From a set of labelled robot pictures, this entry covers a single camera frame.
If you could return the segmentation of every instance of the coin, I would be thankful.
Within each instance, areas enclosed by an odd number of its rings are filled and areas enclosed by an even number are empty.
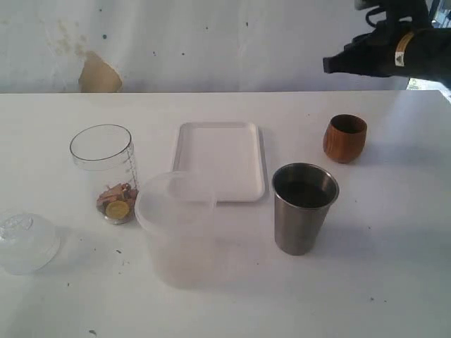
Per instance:
[[[130,211],[130,207],[124,201],[114,201],[111,202],[105,210],[108,217],[115,220],[123,219]]]

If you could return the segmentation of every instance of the stainless steel cup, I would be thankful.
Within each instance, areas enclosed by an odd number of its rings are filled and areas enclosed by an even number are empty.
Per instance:
[[[273,189],[276,244],[287,254],[306,254],[340,193],[337,181],[316,165],[292,163],[276,171]]]

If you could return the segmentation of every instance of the white tabletop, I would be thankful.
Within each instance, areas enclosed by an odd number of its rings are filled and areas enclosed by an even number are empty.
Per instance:
[[[451,337],[451,106],[439,92],[1,95],[0,111],[0,206],[64,235],[34,275],[0,272],[0,337]],[[322,151],[339,113],[369,126],[350,165]],[[174,289],[153,273],[136,222],[99,219],[69,141],[126,126],[143,183],[171,169],[182,123],[236,120],[261,128],[269,177],[314,163],[340,196],[301,257],[273,242],[272,192],[219,205],[217,236],[231,248],[222,280]]]

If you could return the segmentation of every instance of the rectangular tray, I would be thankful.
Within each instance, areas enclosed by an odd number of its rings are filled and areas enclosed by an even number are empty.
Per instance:
[[[185,123],[173,170],[201,174],[219,202],[257,201],[265,192],[259,128],[241,122]]]

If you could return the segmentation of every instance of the wooden cup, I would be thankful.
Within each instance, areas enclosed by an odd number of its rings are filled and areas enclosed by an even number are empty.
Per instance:
[[[327,127],[323,150],[338,163],[349,163],[359,157],[365,147],[366,123],[353,115],[336,115]]]

